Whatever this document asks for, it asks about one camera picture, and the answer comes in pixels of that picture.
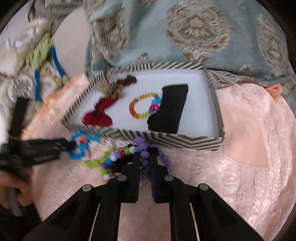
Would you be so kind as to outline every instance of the black sleeve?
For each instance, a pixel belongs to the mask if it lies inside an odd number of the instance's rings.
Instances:
[[[8,210],[0,208],[0,240],[22,241],[40,223],[34,204],[27,207],[22,217],[12,216]]]

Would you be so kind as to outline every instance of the beige cushion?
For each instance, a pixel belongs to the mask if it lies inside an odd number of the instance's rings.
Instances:
[[[71,78],[84,72],[85,52],[90,36],[91,25],[83,7],[69,14],[53,36],[57,58]]]

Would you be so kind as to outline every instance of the gray handle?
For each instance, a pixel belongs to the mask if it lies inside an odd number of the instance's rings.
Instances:
[[[20,217],[23,215],[20,204],[17,201],[18,193],[19,193],[19,190],[16,188],[7,188],[6,189],[6,194],[7,194],[9,204],[10,204],[12,214],[16,217]]]

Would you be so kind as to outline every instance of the red bead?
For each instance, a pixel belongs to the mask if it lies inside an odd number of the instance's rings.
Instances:
[[[121,155],[121,157],[126,156],[126,154],[124,153],[124,150],[121,150],[121,151],[120,151],[120,155]]]

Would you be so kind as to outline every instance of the black and white striped pattern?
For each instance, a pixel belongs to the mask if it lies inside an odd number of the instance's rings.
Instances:
[[[212,85],[213,80],[208,74],[208,70],[206,66],[203,64],[198,64],[195,62],[159,62],[159,63],[144,63],[144,64],[134,64],[124,68],[112,68],[112,74],[121,74],[125,72],[138,72],[138,71],[147,71],[147,70],[156,70],[156,69],[202,69],[205,73],[205,78],[207,83],[211,89],[211,93],[214,98],[215,110],[218,115],[218,124],[220,130],[219,137],[192,137],[186,135],[178,135],[178,134],[167,134],[167,133],[159,133],[153,131],[130,131],[130,130],[122,130],[115,129],[110,127],[98,127],[84,124],[76,124],[75,128],[71,128],[72,131],[80,129],[83,132],[90,135],[98,135],[102,137],[111,137],[125,140],[133,140],[136,136],[141,136],[147,141],[157,144],[164,145],[170,147],[178,147],[178,148],[188,148],[188,149],[198,149],[198,150],[217,150],[223,140],[224,140],[224,130],[223,130],[223,122],[220,113],[220,108],[218,104],[218,100],[216,97],[216,93],[214,87]],[[93,77],[91,74],[86,73],[87,78],[90,80],[90,84],[86,87],[84,91],[82,91],[81,95],[76,98],[73,104],[69,107],[66,112],[62,124],[66,127],[73,126],[68,125],[68,121],[73,113],[77,110],[80,103],[85,99],[85,97],[90,93],[90,91],[102,80],[105,76],[102,74]]]

